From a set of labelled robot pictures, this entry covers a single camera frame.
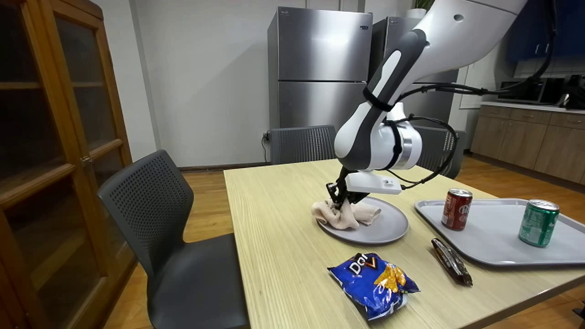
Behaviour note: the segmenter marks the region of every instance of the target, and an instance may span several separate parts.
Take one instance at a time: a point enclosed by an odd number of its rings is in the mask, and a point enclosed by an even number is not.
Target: chip bag
[[[327,269],[341,289],[366,308],[368,320],[392,314],[406,304],[405,294],[420,291],[401,268],[375,253],[358,253]]]

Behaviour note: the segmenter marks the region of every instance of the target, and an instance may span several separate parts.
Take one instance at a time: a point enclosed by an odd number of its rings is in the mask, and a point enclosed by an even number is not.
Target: stainless steel refrigerator
[[[278,7],[268,27],[270,128],[332,124],[364,101],[370,13]]]
[[[372,28],[368,80],[372,77],[386,54],[394,50],[402,35],[412,30],[419,21],[420,19],[417,18],[386,17],[374,24]],[[410,91],[429,83],[454,83],[457,81],[458,72],[458,70],[451,70],[424,77],[404,91]],[[440,91],[428,91],[424,94],[419,92],[410,95],[402,102],[404,103],[404,112],[406,115],[414,113],[417,116],[437,118],[444,122],[449,122],[453,94]],[[434,125],[427,121],[416,121],[413,124],[419,126]]]

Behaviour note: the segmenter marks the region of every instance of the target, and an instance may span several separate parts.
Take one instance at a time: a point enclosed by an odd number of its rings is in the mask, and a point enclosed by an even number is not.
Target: gray tray
[[[402,238],[408,231],[408,219],[400,209],[386,201],[365,197],[361,203],[380,208],[380,216],[369,226],[360,223],[357,229],[335,229],[331,225],[317,224],[333,237],[364,245],[383,245]]]
[[[474,199],[462,231],[453,231],[441,223],[444,200],[418,201],[414,207],[450,245],[480,263],[585,265],[585,225],[563,214],[559,215],[547,247],[531,246],[518,238],[526,204],[522,199]]]

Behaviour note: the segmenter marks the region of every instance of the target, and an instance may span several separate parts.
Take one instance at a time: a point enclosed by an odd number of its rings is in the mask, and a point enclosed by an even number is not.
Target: chair seat
[[[237,328],[248,324],[233,234],[184,244],[149,282],[157,329]]]

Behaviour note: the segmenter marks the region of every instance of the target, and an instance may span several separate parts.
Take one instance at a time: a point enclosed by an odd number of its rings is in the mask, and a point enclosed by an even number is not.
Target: black cable
[[[526,80],[518,82],[513,85],[509,85],[508,87],[500,88],[498,90],[488,90],[485,88],[475,88],[470,87],[467,85],[462,84],[450,84],[450,83],[437,83],[437,84],[430,84],[425,85],[423,87],[419,87],[413,89],[411,91],[405,92],[401,94],[395,101],[395,103],[400,102],[404,98],[415,94],[417,92],[427,92],[429,90],[437,90],[437,91],[444,91],[444,92],[452,92],[455,94],[465,94],[465,95],[505,95],[514,92],[515,90],[519,89],[520,87],[526,87],[534,82],[538,81],[542,74],[546,71],[548,66],[550,65],[550,61],[552,60],[552,54],[555,52],[555,44],[556,44],[556,35],[557,35],[557,28],[556,28],[556,4],[555,0],[543,0],[543,5],[545,6],[545,12],[548,13],[546,16],[547,20],[547,34],[549,39],[549,49],[550,51],[546,54],[545,61],[542,63],[541,67],[534,72],[533,75],[526,78]]]
[[[262,136],[262,139],[260,140],[260,144],[262,145],[262,149],[264,150],[264,163],[268,164],[268,160],[266,160],[266,147],[264,146],[264,140],[268,141],[268,139],[264,136]]]
[[[447,158],[445,159],[445,161],[443,161],[443,163],[439,166],[439,168],[437,168],[437,170],[435,170],[434,172],[432,172],[429,176],[426,176],[425,178],[419,180],[419,181],[411,181],[411,180],[406,180],[403,179],[402,177],[400,177],[399,175],[395,174],[394,172],[392,172],[391,170],[387,170],[389,173],[393,174],[394,176],[396,176],[397,178],[406,181],[407,183],[411,183],[412,185],[410,186],[404,186],[404,185],[400,185],[402,187],[403,190],[408,190],[411,189],[419,184],[424,184],[428,181],[430,181],[431,179],[435,178],[436,176],[438,176],[440,173],[443,172],[443,170],[445,170],[445,168],[447,168],[447,166],[449,165],[449,163],[451,163],[451,160],[453,160],[453,157],[455,156],[455,150],[457,149],[457,142],[459,141],[459,137],[457,137],[457,133],[455,132],[455,130],[453,129],[453,127],[451,127],[449,124],[439,120],[439,119],[435,119],[435,118],[426,118],[424,116],[414,116],[413,114],[409,115],[408,118],[404,118],[401,120],[397,120],[394,121],[395,124],[398,124],[400,122],[404,122],[404,121],[414,121],[414,120],[426,120],[426,121],[430,121],[430,122],[434,122],[440,126],[445,127],[445,129],[447,129],[447,131],[449,131],[449,133],[453,136],[453,146],[451,148],[451,151],[449,152],[449,155],[447,156]]]

